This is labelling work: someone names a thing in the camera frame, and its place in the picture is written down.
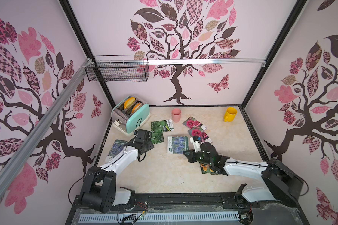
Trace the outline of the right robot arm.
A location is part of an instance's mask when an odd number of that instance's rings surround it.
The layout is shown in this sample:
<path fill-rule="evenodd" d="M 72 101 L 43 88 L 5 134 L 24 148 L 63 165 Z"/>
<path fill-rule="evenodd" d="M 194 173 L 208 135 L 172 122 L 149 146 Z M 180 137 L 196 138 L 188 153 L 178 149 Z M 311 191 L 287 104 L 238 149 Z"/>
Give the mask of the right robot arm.
<path fill-rule="evenodd" d="M 220 155 L 211 143 L 193 143 L 194 149 L 183 152 L 188 162 L 209 166 L 215 174 L 241 176 L 254 180 L 243 184 L 237 194 L 249 203 L 277 201 L 288 207 L 296 207 L 302 196 L 303 186 L 308 184 L 281 161 L 248 162 Z"/>

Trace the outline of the hollyhock seed packet rear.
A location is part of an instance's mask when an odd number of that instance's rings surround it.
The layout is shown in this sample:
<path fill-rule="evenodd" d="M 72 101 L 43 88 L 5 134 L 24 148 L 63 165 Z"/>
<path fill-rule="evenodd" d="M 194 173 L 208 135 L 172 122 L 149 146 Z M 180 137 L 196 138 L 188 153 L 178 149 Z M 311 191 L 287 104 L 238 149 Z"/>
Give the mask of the hollyhock seed packet rear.
<path fill-rule="evenodd" d="M 207 129 L 207 127 L 204 124 L 196 120 L 194 117 L 189 117 L 188 119 L 186 119 L 183 122 L 183 125 L 188 127 L 189 129 L 193 129 L 193 128 L 201 128 L 202 130 Z"/>

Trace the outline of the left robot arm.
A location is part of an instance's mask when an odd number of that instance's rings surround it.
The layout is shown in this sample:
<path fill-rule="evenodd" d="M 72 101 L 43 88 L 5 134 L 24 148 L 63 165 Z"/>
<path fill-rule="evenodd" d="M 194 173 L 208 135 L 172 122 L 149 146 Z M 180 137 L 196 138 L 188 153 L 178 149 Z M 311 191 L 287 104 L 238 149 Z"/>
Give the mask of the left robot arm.
<path fill-rule="evenodd" d="M 100 167 L 91 167 L 87 174 L 79 179 L 83 181 L 83 185 L 78 202 L 70 204 L 79 209 L 91 209 L 101 213 L 109 212 L 112 206 L 128 204 L 135 192 L 117 188 L 117 176 L 132 162 L 140 162 L 140 156 L 146 155 L 154 148 L 151 137 L 150 131 L 135 130 L 134 137 L 124 144 L 120 153 Z"/>

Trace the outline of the mint green toaster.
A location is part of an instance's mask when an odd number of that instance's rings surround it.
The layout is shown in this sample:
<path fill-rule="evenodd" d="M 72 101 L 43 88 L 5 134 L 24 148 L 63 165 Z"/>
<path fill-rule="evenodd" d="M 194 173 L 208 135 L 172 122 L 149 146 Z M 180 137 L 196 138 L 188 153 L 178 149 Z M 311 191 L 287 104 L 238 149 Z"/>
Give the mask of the mint green toaster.
<path fill-rule="evenodd" d="M 130 95 L 114 107 L 111 112 L 113 125 L 130 136 L 151 116 L 149 104 L 135 95 Z"/>

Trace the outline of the hollyhock seed packet front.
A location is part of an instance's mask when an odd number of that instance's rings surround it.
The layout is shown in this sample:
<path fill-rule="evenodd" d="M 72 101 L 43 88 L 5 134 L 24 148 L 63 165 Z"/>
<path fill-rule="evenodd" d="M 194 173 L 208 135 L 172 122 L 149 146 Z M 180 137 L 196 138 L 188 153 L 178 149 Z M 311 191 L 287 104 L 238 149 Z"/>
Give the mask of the hollyhock seed packet front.
<path fill-rule="evenodd" d="M 194 127 L 192 129 L 189 129 L 188 133 L 191 137 L 197 136 L 201 142 L 212 143 L 212 140 L 201 127 Z"/>

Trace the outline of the aluminium rail left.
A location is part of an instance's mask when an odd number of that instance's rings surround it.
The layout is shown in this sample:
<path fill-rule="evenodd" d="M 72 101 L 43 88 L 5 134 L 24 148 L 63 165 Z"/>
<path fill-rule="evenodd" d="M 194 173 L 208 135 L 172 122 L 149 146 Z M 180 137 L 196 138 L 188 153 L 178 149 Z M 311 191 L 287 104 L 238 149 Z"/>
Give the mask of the aluminium rail left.
<path fill-rule="evenodd" d="M 92 59 L 86 59 L 79 67 L 74 77 L 68 83 L 68 86 L 63 89 L 61 94 L 54 101 L 53 105 L 47 110 L 38 125 L 34 127 L 33 131 L 28 135 L 23 144 L 13 154 L 8 163 L 0 171 L 0 198 L 5 194 L 8 187 L 15 179 L 17 174 L 23 168 L 32 152 L 36 149 L 47 130 L 54 122 L 57 115 L 64 108 L 77 86 L 85 77 L 85 68 L 93 65 Z"/>

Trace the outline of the aluminium rail rear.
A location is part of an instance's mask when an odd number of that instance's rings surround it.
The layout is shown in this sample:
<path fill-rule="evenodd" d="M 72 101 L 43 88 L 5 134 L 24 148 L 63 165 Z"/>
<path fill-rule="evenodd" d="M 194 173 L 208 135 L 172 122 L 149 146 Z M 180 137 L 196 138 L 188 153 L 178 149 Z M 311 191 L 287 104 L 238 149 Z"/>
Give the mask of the aluminium rail rear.
<path fill-rule="evenodd" d="M 180 64 L 238 64 L 260 63 L 266 64 L 265 58 L 232 58 L 232 59 L 173 59 L 173 60 L 96 60 L 98 64 L 121 63 L 121 64 L 147 64 L 147 65 L 180 65 Z"/>

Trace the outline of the hollyhock seed packet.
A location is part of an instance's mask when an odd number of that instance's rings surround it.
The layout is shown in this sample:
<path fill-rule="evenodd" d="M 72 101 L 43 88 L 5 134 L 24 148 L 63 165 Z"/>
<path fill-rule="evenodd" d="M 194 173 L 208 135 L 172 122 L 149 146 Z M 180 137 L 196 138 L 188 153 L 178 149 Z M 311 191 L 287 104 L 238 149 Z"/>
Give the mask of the hollyhock seed packet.
<path fill-rule="evenodd" d="M 188 119 L 186 119 L 183 122 L 183 125 L 188 127 L 189 129 L 193 129 L 193 128 L 201 128 L 202 130 L 207 129 L 207 127 L 204 124 L 196 120 L 194 117 L 189 117 Z"/>
<path fill-rule="evenodd" d="M 189 129 L 188 133 L 191 137 L 197 136 L 201 142 L 212 143 L 212 140 L 201 127 L 194 127 L 192 129 Z"/>

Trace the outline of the lavender seed packet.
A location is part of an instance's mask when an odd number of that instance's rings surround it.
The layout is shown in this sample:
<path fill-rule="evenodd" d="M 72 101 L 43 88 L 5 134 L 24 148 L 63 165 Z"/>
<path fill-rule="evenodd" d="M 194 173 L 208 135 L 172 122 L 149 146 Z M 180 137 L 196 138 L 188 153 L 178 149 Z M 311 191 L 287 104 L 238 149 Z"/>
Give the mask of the lavender seed packet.
<path fill-rule="evenodd" d="M 124 140 L 115 140 L 109 153 L 107 154 L 105 158 L 105 163 L 110 162 L 114 157 L 116 157 L 118 154 L 122 152 L 122 150 L 125 148 L 125 145 L 127 144 L 127 141 Z"/>
<path fill-rule="evenodd" d="M 167 153 L 182 154 L 189 150 L 188 137 L 168 137 Z"/>

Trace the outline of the aluminium rail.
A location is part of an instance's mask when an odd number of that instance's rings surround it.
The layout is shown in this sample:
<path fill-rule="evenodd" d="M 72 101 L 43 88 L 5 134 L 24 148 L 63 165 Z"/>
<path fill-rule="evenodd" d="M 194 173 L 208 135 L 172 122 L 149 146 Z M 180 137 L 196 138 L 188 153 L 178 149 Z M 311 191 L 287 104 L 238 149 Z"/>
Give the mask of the aluminium rail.
<path fill-rule="evenodd" d="M 147 65 L 180 65 L 180 64 L 238 64 L 260 63 L 266 64 L 265 58 L 232 58 L 232 59 L 173 59 L 173 60 L 96 60 L 98 64 L 121 63 L 121 64 L 147 64 Z"/>
<path fill-rule="evenodd" d="M 34 127 L 33 131 L 28 135 L 23 144 L 13 154 L 8 163 L 0 171 L 0 198 L 5 194 L 8 187 L 15 179 L 17 174 L 23 168 L 32 152 L 36 149 L 47 130 L 54 122 L 57 115 L 64 108 L 77 86 L 85 77 L 85 68 L 93 65 L 92 59 L 86 59 L 79 67 L 74 77 L 68 83 L 68 86 L 63 89 L 61 94 L 54 101 L 53 105 L 47 110 L 38 125 Z"/>

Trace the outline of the yellow mug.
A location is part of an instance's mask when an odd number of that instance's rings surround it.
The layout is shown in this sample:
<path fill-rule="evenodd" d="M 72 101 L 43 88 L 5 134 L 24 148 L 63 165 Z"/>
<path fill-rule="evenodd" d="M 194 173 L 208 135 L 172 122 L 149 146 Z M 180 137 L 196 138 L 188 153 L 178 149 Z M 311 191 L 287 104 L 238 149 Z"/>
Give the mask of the yellow mug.
<path fill-rule="evenodd" d="M 224 122 L 232 122 L 235 119 L 237 113 L 238 111 L 236 108 L 227 108 L 223 117 Z"/>

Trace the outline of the green gourd packet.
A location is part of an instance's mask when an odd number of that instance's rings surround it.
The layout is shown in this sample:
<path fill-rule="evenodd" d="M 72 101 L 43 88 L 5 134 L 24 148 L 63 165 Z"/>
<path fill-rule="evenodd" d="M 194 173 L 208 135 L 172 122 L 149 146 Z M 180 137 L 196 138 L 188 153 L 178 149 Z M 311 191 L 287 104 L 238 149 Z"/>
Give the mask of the green gourd packet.
<path fill-rule="evenodd" d="M 153 144 L 159 144 L 164 142 L 164 135 L 161 129 L 152 130 L 151 133 L 151 141 Z"/>
<path fill-rule="evenodd" d="M 169 120 L 161 120 L 151 122 L 151 130 L 161 130 L 162 132 L 170 132 L 174 130 L 172 119 Z"/>

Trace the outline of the green gourd packet front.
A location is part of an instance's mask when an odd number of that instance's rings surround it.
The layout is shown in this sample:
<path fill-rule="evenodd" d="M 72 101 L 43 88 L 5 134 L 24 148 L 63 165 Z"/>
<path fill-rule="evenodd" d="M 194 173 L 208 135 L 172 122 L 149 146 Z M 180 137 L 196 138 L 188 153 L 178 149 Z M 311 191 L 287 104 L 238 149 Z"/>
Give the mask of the green gourd packet front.
<path fill-rule="evenodd" d="M 161 129 L 152 130 L 151 133 L 151 141 L 153 144 L 159 144 L 164 142 L 164 135 Z"/>

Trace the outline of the marigold seed packet left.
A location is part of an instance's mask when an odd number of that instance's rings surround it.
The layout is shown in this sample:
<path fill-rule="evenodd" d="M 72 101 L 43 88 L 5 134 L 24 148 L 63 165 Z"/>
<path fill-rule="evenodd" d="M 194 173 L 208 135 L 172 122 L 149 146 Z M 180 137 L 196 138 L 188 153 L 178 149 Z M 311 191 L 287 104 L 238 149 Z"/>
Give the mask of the marigold seed packet left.
<path fill-rule="evenodd" d="M 201 168 L 201 173 L 202 174 L 215 174 L 215 172 L 213 170 L 210 169 L 210 166 L 208 164 L 203 164 L 200 163 L 200 168 Z"/>

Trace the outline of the green gourd packet rear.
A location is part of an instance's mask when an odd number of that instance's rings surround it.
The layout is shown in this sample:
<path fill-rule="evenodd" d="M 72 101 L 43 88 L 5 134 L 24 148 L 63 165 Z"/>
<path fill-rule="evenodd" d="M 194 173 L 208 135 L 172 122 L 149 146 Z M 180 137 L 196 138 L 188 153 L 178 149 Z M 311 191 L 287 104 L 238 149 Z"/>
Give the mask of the green gourd packet rear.
<path fill-rule="evenodd" d="M 162 132 L 170 132 L 174 130 L 172 119 L 169 120 L 161 120 L 151 122 L 151 130 L 161 130 Z"/>

